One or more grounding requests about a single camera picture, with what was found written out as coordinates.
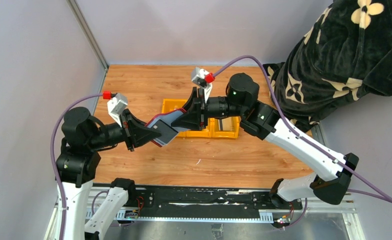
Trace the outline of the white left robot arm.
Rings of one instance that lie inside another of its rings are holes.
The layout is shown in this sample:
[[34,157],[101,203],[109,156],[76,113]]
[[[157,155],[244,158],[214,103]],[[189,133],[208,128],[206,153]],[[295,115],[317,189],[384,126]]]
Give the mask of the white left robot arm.
[[138,196],[134,180],[118,177],[110,184],[101,206],[90,220],[85,220],[101,160],[99,153],[120,143],[133,151],[160,137],[161,132],[146,127],[128,109],[120,116],[121,124],[104,125],[85,107],[67,110],[61,119],[64,138],[55,164],[61,182],[58,192],[60,199],[65,200],[59,210],[66,212],[60,216],[59,237],[63,240],[103,240],[120,208],[133,206],[138,202]]

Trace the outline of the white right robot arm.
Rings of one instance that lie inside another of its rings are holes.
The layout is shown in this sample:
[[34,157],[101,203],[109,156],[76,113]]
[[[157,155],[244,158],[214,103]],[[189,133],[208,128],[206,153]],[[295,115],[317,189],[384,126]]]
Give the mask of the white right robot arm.
[[351,183],[359,158],[326,148],[296,128],[278,110],[258,100],[259,85],[245,73],[236,73],[228,81],[226,95],[206,97],[202,88],[194,87],[184,105],[184,114],[172,122],[173,127],[198,131],[208,119],[239,117],[239,126],[249,135],[275,144],[312,169],[312,174],[280,178],[269,192],[270,204],[282,209],[296,199],[316,197],[339,205]]

